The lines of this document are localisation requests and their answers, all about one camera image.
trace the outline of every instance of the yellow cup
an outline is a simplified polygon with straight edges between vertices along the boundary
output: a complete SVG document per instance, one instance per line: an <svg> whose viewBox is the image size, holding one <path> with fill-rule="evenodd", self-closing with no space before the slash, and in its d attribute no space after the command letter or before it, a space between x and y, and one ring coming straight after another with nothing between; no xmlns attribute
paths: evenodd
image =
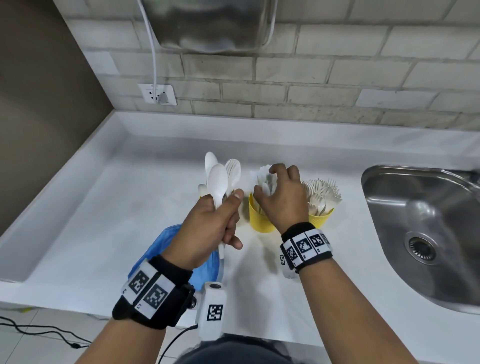
<svg viewBox="0 0 480 364"><path fill-rule="evenodd" d="M325 221L330 217L330 215L333 213L334 208L330 210L328 214L325 216L314 216L314 215L309 215L308 220L316 227L319 229L323 224L325 224Z"/></svg>
<svg viewBox="0 0 480 364"><path fill-rule="evenodd" d="M248 210L250 212L250 225L258 232L272 232L275 226L272 225L267 215L259 214L255 208L253 208L253 195L248 196Z"/></svg>

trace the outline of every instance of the blue plastic bag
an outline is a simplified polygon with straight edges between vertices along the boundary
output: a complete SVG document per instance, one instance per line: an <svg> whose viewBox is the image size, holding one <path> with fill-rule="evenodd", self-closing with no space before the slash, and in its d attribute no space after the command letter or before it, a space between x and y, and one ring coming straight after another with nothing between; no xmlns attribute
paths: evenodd
<svg viewBox="0 0 480 364"><path fill-rule="evenodd" d="M153 244L148 248L145 254L135 263L132 270L128 274L128 278L134 273L138 266L144 261L144 259L151 259L155 255L159 255L164 251L171 243L173 237L177 235L180 230L181 224L173 225L165 230L158 236ZM200 267L193 270L192 277L189 283L195 287L197 291L200 291L205 282L215 282L218 277L218 270L220 266L220 258L218 256L218 250L215 250L210 255L210 258L203 263Z"/></svg>

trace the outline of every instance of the black cable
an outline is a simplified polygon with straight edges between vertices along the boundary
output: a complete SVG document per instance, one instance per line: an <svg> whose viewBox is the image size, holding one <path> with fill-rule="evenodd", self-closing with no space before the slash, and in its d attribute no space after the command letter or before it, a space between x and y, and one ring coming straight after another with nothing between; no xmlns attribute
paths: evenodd
<svg viewBox="0 0 480 364"><path fill-rule="evenodd" d="M180 334L178 334L178 335L170 342L170 344L168 344L167 348L166 348L165 350L163 350L163 354L162 354L162 356L160 356L160 360L158 360L157 364L160 364L160 362L161 362L162 359L163 359L163 356L165 355L165 353L167 352L167 350L169 349L169 347L175 342L176 339L178 339L180 336L182 336L185 332L190 331L190 330L195 330L197 327L198 327L198 325L190 326L189 328L186 328L186 329L183 330Z"/></svg>
<svg viewBox="0 0 480 364"><path fill-rule="evenodd" d="M65 337L59 333L59 331L61 332L64 332L64 333L68 333L68 334L71 334L73 336L75 336L76 338L82 340L82 341L85 341L85 342L88 342L89 344L91 344L92 342L90 340L87 340L87 339L84 339L84 338L81 338L80 336L77 336L75 335L73 332L71 331L67 331L67 330L62 330L61 328L58 328L56 326L44 326L44 325L17 325L17 323L15 321L13 321L12 319L8 318L8 317L3 317L3 316L0 316L0 319L3 319L3 320L7 320L9 322L11 322L11 324L4 324L4 323L0 323L0 326L10 326L10 327L14 327L18 332L20 332L21 334L24 334L24 335L44 335L44 334L57 334L59 335L62 340L64 342L66 342L72 349L81 349L81 348L87 348L89 345L80 345L79 343L77 342L69 342L67 339L65 339ZM45 331L45 332L27 332L27 331L23 331L23 330L20 330L19 328L24 328L24 327L30 327L30 328L54 328L58 331Z"/></svg>

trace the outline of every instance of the sink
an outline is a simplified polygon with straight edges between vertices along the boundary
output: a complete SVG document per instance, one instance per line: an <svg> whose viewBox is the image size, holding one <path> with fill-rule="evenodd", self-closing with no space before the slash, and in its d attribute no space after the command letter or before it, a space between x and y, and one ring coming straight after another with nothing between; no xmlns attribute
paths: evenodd
<svg viewBox="0 0 480 364"><path fill-rule="evenodd" d="M474 172L374 166L363 193L384 254L417 293L480 314L480 185Z"/></svg>

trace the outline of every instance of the white countertop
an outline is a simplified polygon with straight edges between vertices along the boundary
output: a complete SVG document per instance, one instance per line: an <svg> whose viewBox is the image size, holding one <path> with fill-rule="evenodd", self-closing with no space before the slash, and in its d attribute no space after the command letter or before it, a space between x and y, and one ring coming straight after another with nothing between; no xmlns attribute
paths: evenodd
<svg viewBox="0 0 480 364"><path fill-rule="evenodd" d="M398 128L362 127L360 130L351 126L356 133L361 132L356 139L351 136L348 141L340 132L335 136L331 133L328 147L304 147L301 141L276 146L275 141L266 141L264 145L248 143L248 140L226 142L223 140L229 138L218 135L212 138L216 141L201 136L201 140L173 138L168 134L172 133L168 127L160 137L158 130L146 132L145 125L135 129L145 115L150 120L159 117L158 114L119 113L128 132L134 135L119 141L119 148L32 275L23 283L0 282L0 301L110 315L132 265L162 229L181 222L197 200L196 185L204 178L203 155L212 150L223 162L229 158L241 161L240 186L246 190L249 189L249 170L279 161L299 165L303 179L335 179L343 201L322 229L332 243L336 261L418 360L478 363L480 315L437 306L413 291L394 272L383 254L360 179L365 169L377 164L479 167L476 163L480 151L475 141L480 141L477 138L480 133L431 131L421 139L424 143L461 142L462 138L468 141L462 150L446 150L439 155L437 150L441 147L434 142L430 149L410 146L408 150L415 153L402 152L400 144L405 140L410 143L409 139L392 144L390 150L385 140L378 150L352 147L351 140L358 144L361 137L371 144L367 139L371 139L376 130L383 135L390 133L396 140L402 133L408 135L405 129L399 131ZM192 120L196 125L207 119L208 122L233 122L221 118L170 117L169 120L175 119L180 125L182 120L187 120L184 128ZM164 119L158 120L162 125ZM271 125L267 121L257 122L265 129ZM309 123L283 125L307 128ZM310 125L312 133L328 133L332 128L330 124ZM281 128L275 131L282 133ZM415 135L411 129L409 133L418 142L419 135L425 136L428 131ZM225 251L223 282L228 291L228 304L224 331L322 346L300 283L284 278L277 268L279 234L256 233L248 224L245 214L248 209L243 206L241 210L237 235L244 248L236 251L227 247Z"/></svg>

